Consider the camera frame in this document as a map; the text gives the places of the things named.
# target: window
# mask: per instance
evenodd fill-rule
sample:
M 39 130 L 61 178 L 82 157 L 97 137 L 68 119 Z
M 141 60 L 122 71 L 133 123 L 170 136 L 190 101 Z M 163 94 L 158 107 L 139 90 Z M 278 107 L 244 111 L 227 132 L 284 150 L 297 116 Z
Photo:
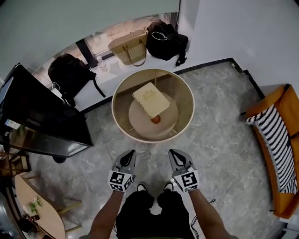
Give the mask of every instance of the window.
M 100 53 L 108 50 L 108 44 L 119 37 L 125 36 L 131 32 L 142 30 L 148 27 L 152 22 L 162 20 L 165 23 L 170 23 L 170 13 L 152 15 L 142 17 L 134 20 L 125 21 L 104 30 L 98 31 L 86 38 L 93 54 L 99 55 Z
M 48 69 L 51 63 L 62 54 L 69 53 L 72 56 L 82 60 L 85 64 L 88 64 L 91 68 L 96 67 L 98 65 L 96 60 L 97 56 L 100 55 L 103 57 L 103 59 L 114 56 L 113 53 L 108 50 L 108 44 L 112 40 L 125 36 L 131 32 L 144 29 L 152 22 L 157 22 L 158 20 L 162 20 L 167 24 L 172 24 L 174 28 L 177 29 L 177 14 L 178 13 L 156 14 L 110 26 L 70 45 L 53 56 L 42 66 L 33 67 L 34 70 L 28 68 L 28 70 L 43 85 L 50 88 L 52 83 L 48 75 Z

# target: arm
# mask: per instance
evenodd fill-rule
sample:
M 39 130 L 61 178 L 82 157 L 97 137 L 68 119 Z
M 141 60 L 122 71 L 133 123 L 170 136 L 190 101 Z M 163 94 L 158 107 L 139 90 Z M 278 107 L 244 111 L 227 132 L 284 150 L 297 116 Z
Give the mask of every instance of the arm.
M 223 221 L 215 208 L 206 200 L 199 189 L 189 192 L 198 223 L 206 239 L 230 239 Z
M 123 194 L 123 192 L 113 191 L 109 200 L 93 220 L 89 232 L 90 239 L 108 239 L 110 237 L 116 216 L 121 206 Z

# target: baseboard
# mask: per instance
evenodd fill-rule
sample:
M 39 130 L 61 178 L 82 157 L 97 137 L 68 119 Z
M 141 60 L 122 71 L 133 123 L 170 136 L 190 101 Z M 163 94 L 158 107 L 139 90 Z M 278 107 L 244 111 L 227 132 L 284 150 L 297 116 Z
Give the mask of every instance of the baseboard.
M 258 87 L 257 83 L 254 81 L 254 79 L 252 78 L 252 76 L 251 76 L 251 74 L 249 73 L 249 71 L 248 71 L 248 70 L 243 70 L 243 69 L 239 66 L 239 64 L 238 64 L 233 58 L 231 58 L 230 61 L 235 65 L 235 69 L 236 69 L 240 74 L 244 73 L 245 75 L 248 76 L 248 79 L 249 79 L 249 81 L 251 82 L 252 86 L 253 86 L 253 87 L 255 88 L 255 90 L 257 91 L 258 96 L 259 96 L 261 99 L 265 98 L 264 93 L 261 91 L 260 87 Z
M 195 65 L 192 67 L 188 67 L 182 70 L 178 70 L 175 71 L 174 73 L 177 75 L 192 71 L 192 70 L 197 70 L 203 67 L 207 67 L 207 66 L 211 66 L 211 65 L 216 65 L 216 64 L 220 64 L 220 63 L 224 63 L 224 62 L 230 62 L 234 64 L 235 69 L 240 73 L 240 74 L 245 74 L 248 76 L 249 81 L 251 82 L 252 86 L 255 88 L 255 90 L 257 91 L 259 97 L 261 99 L 265 98 L 265 95 L 263 94 L 263 92 L 261 91 L 261 89 L 258 87 L 258 85 L 256 84 L 256 82 L 254 81 L 254 79 L 252 78 L 251 74 L 249 73 L 248 70 L 243 70 L 239 64 L 233 59 L 233 58 L 227 58 L 227 59 L 222 59 L 222 60 L 217 60 L 217 61 L 212 61 L 212 62 L 208 62 L 208 63 L 203 63 L 203 64 L 199 64 L 199 65 Z M 90 112 L 91 110 L 94 110 L 108 102 L 112 101 L 112 96 L 107 97 L 106 99 L 84 109 L 83 111 L 81 111 L 81 114 L 86 114 L 88 112 Z
M 248 79 L 249 79 L 249 81 L 251 82 L 252 86 L 253 86 L 253 87 L 255 88 L 255 90 L 257 91 L 258 96 L 259 96 L 261 99 L 265 98 L 264 93 L 261 91 L 260 87 L 258 87 L 257 83 L 254 81 L 254 79 L 252 78 L 252 76 L 251 76 L 251 74 L 249 73 L 249 71 L 248 71 L 248 70 L 243 70 L 243 73 L 244 73 L 245 75 L 248 76 Z
M 88 108 L 80 111 L 80 114 L 86 114 L 86 113 L 88 113 L 88 112 L 90 112 L 90 111 L 92 111 L 92 110 L 94 110 L 94 109 L 96 109 L 96 108 L 98 108 L 98 107 L 100 107 L 100 106 L 102 106 L 102 105 L 110 102 L 110 101 L 112 101 L 112 96 L 107 97 L 107 98 L 103 99 L 102 101 L 100 101 L 100 102 L 98 102 L 98 103 L 96 103 L 96 104 L 94 104 L 94 105 L 92 105 L 92 106 L 90 106 L 90 107 L 88 107 Z

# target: water bottle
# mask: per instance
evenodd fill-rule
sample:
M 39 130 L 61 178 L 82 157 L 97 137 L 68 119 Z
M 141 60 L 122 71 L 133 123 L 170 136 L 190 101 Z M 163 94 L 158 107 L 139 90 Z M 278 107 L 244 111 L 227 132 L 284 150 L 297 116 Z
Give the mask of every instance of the water bottle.
M 98 61 L 98 66 L 101 68 L 102 72 L 107 72 L 108 71 L 108 66 L 103 61 L 101 56 L 97 57 L 97 61 Z

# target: round wooden container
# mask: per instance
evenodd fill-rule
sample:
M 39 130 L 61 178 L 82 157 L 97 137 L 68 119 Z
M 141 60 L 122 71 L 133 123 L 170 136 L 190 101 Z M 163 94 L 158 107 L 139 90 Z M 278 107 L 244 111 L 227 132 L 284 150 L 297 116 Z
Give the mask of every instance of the round wooden container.
M 169 109 L 171 115 L 165 110 L 164 114 L 162 113 L 164 116 L 161 117 L 161 122 L 157 125 L 151 123 L 150 119 L 145 120 L 144 115 L 140 117 L 144 121 L 136 121 L 138 117 L 135 114 L 142 112 L 138 109 L 136 102 L 133 102 L 135 99 L 132 94 L 149 82 L 153 83 L 164 95 L 170 97 L 169 100 L 174 104 Z M 117 126 L 130 138 L 144 143 L 159 143 L 177 137 L 188 127 L 193 114 L 194 97 L 191 89 L 180 76 L 166 70 L 147 69 L 133 73 L 119 84 L 112 99 L 112 115 Z M 143 130 L 140 127 L 142 124 L 146 127 Z

